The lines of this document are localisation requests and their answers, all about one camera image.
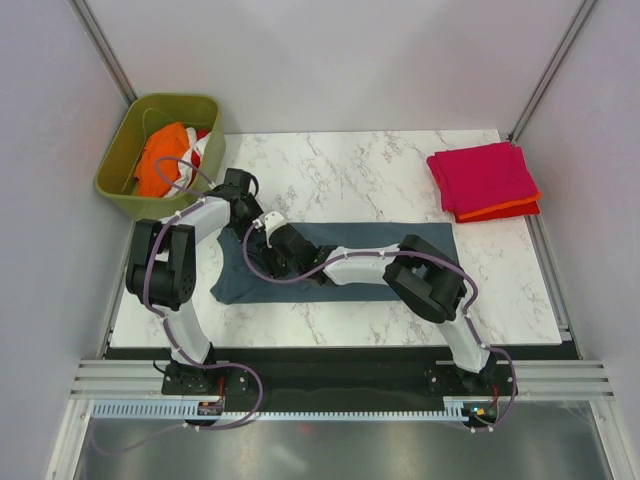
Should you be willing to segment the blue-grey t-shirt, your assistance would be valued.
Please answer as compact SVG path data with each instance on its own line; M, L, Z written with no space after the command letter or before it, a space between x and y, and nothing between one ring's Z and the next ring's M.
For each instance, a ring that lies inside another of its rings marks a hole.
M427 241L452 261L458 260L452 226L448 223L296 223L294 227L316 246L338 245L366 249L398 243L409 234ZM386 285L319 286L308 280L275 285L251 273L242 256L241 241L225 229L218 237L223 266L211 295L224 305L259 303L385 302L399 297Z

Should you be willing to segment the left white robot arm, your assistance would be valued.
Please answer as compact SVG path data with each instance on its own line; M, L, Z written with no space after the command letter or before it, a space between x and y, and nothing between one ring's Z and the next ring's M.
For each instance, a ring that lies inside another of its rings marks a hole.
M198 193L189 207L161 219L138 220L125 286L161 322L170 345L164 370L165 395L205 394L218 389L214 347L204 334L192 296L196 287L196 246L221 229L242 236L263 210L259 183L244 170L229 168L222 184Z

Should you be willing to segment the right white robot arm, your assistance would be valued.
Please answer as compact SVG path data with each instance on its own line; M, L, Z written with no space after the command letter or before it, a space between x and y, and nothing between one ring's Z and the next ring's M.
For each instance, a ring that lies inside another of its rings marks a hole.
M265 237L261 253L272 263L270 274L249 261L252 233ZM275 284L309 281L323 288L376 285L389 288L420 319L435 325L446 340L467 392L483 392L494 381L495 355L479 338L463 300L467 288L472 299L478 289L454 260L417 235L377 249L315 246L287 222L270 226L255 220L245 233L243 256L258 277Z

